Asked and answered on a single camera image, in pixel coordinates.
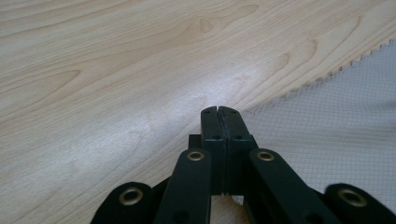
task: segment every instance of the wooden floor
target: wooden floor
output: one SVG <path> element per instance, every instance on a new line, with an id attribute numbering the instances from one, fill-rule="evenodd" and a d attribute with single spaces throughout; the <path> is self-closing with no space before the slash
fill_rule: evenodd
<path id="1" fill-rule="evenodd" d="M 168 177 L 200 111 L 268 102 L 396 36 L 396 1 L 0 1 L 0 223 L 89 223 Z M 211 223 L 246 223 L 229 197 Z"/>

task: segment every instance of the black plastic part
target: black plastic part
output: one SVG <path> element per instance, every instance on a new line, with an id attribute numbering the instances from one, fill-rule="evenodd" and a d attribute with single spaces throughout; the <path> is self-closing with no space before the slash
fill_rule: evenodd
<path id="1" fill-rule="evenodd" d="M 248 132 L 245 122 L 238 111 L 221 106 L 219 120 L 227 137 L 226 174 L 224 194 L 243 195 L 243 164 L 251 149 L 257 148 L 256 141 Z"/>
<path id="2" fill-rule="evenodd" d="M 212 194 L 224 192 L 226 172 L 226 138 L 222 130 L 216 106 L 201 112 L 201 146 L 212 154 Z"/>
<path id="3" fill-rule="evenodd" d="M 209 107 L 201 112 L 201 126 L 202 134 L 190 135 L 189 149 L 181 153 L 171 177 L 153 189 L 135 182 L 119 186 L 92 223 L 205 224 L 211 195 L 231 194 L 245 196 L 250 223 L 396 224 L 396 216 L 361 189 L 337 184 L 323 195 L 309 188 L 281 156 L 258 148 L 236 110 Z"/>
<path id="4" fill-rule="evenodd" d="M 348 184 L 330 185 L 326 188 L 324 198 L 345 223 L 396 223 L 396 216 L 386 206 L 364 190 Z"/>
<path id="5" fill-rule="evenodd" d="M 250 209 L 255 207 L 249 217 L 252 223 L 263 219 L 273 223 L 341 223 L 277 153 L 253 149 L 249 161 L 246 203 Z"/>
<path id="6" fill-rule="evenodd" d="M 141 200 L 133 205 L 123 205 L 120 202 L 120 196 L 127 189 L 141 190 L 143 194 Z M 96 211 L 92 224 L 151 223 L 155 212 L 152 209 L 152 196 L 153 191 L 151 187 L 145 184 L 135 182 L 123 184 L 110 192 L 105 201 Z"/>
<path id="7" fill-rule="evenodd" d="M 154 223 L 209 223 L 210 171 L 211 155 L 208 151 L 191 148 L 182 152 Z"/>

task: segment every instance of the screw hole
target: screw hole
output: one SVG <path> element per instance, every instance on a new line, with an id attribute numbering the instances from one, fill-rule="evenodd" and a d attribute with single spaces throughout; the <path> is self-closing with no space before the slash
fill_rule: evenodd
<path id="1" fill-rule="evenodd" d="M 305 217 L 305 220 L 309 224 L 322 224 L 323 223 L 323 217 L 321 217 L 317 213 L 311 213 L 308 216 Z"/>
<path id="2" fill-rule="evenodd" d="M 119 197 L 123 205 L 134 205 L 143 198 L 143 192 L 138 188 L 128 188 Z"/>
<path id="3" fill-rule="evenodd" d="M 344 202 L 355 207 L 364 207 L 367 205 L 367 201 L 361 195 L 351 189 L 338 190 L 338 196 L 344 200 Z"/>
<path id="4" fill-rule="evenodd" d="M 187 155 L 187 158 L 189 158 L 190 161 L 200 161 L 204 158 L 204 156 L 205 155 L 202 152 L 193 151 Z"/>
<path id="5" fill-rule="evenodd" d="M 262 161 L 272 161 L 275 158 L 273 154 L 263 151 L 257 153 L 257 157 Z"/>

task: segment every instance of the gray fabric mat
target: gray fabric mat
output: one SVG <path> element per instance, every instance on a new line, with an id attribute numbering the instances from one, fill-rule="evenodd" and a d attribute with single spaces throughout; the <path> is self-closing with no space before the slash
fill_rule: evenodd
<path id="1" fill-rule="evenodd" d="M 313 189 L 361 188 L 396 213 L 396 41 L 242 116 Z"/>

